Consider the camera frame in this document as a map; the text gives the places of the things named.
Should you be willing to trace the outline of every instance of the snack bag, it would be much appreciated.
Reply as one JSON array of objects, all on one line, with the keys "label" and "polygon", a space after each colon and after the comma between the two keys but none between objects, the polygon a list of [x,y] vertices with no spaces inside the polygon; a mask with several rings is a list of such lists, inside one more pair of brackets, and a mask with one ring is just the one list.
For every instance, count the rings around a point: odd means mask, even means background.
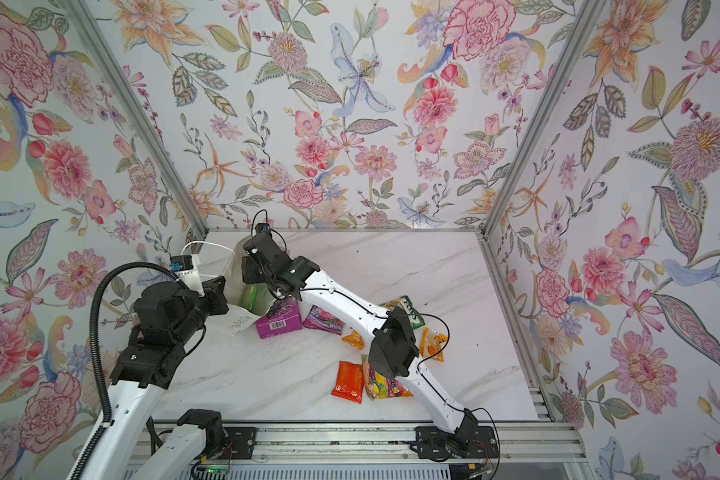
[{"label": "snack bag", "polygon": [[398,396],[413,396],[403,385],[395,379],[387,379],[371,368],[368,363],[368,356],[362,356],[363,378],[365,379],[365,391],[371,400],[374,398],[391,398]]},{"label": "snack bag", "polygon": [[339,362],[336,388],[331,395],[362,403],[362,365]]},{"label": "snack bag", "polygon": [[438,353],[434,356],[435,360],[444,362],[443,352],[441,351],[443,345],[448,341],[448,337],[442,333],[437,333],[429,328],[424,329],[424,336],[422,337],[422,345],[419,347],[418,352],[422,354],[422,357],[426,358]]},{"label": "snack bag", "polygon": [[363,350],[365,348],[365,341],[362,339],[362,336],[354,330],[351,335],[343,336],[342,341],[354,346],[357,350]]},{"label": "snack bag", "polygon": [[313,306],[302,322],[302,326],[308,329],[324,330],[335,333],[336,335],[341,335],[344,322],[322,308]]},{"label": "snack bag", "polygon": [[413,328],[413,330],[424,326],[424,318],[419,312],[416,311],[415,308],[413,308],[413,303],[411,302],[411,299],[408,298],[408,295],[403,295],[400,298],[390,300],[382,306],[390,311],[394,310],[396,306],[399,306],[400,308],[405,310],[405,312],[408,314],[408,318],[411,319],[411,328]]}]

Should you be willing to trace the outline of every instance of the orange package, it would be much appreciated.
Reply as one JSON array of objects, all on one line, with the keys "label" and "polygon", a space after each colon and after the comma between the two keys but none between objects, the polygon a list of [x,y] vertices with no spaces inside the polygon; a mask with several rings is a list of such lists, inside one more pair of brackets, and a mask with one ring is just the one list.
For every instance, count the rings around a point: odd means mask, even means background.
[{"label": "orange package", "polygon": [[343,336],[342,341],[354,346],[357,350],[363,350],[365,348],[365,342],[362,336],[353,331],[351,335]]},{"label": "orange package", "polygon": [[439,362],[444,362],[445,359],[443,358],[442,349],[447,341],[448,337],[442,333],[437,333],[429,328],[424,328],[422,345],[419,347],[418,352],[421,353],[423,357],[432,356],[437,353],[437,355],[434,355],[434,359]]},{"label": "orange package", "polygon": [[362,365],[350,362],[338,363],[338,377],[336,388],[331,395],[345,398],[356,403],[362,403]]}]

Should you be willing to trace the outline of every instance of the red snack package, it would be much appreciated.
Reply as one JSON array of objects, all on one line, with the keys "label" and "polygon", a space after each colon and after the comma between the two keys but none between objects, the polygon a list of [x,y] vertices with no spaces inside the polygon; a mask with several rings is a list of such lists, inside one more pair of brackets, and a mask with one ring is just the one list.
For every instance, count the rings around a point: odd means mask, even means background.
[{"label": "red snack package", "polygon": [[362,403],[362,387],[362,365],[339,362],[336,388],[333,389],[331,395]]}]

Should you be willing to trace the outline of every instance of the wallpaper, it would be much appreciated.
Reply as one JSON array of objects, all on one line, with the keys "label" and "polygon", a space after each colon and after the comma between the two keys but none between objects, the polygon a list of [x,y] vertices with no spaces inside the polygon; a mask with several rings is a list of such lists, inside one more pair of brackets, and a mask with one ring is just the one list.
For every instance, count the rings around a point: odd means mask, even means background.
[{"label": "wallpaper", "polygon": [[610,0],[490,243],[603,480],[720,478],[720,0]]},{"label": "wallpaper", "polygon": [[211,227],[477,227],[575,0],[89,1]]},{"label": "wallpaper", "polygon": [[[132,68],[130,76],[141,73]],[[111,87],[45,0],[0,2],[0,479],[64,478],[100,410],[91,297],[190,232]],[[131,270],[101,309],[110,371],[160,278]]]}]

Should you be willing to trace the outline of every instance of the barcode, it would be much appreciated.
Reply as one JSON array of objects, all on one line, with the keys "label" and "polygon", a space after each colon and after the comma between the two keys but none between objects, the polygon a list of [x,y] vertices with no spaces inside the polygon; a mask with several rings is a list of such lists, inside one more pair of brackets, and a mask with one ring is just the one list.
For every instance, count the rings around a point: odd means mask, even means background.
[{"label": "barcode", "polygon": [[284,326],[286,326],[286,321],[285,321],[285,320],[278,320],[278,321],[276,321],[276,322],[270,322],[270,323],[269,323],[269,329],[270,329],[270,330],[281,329],[281,328],[283,328]]}]

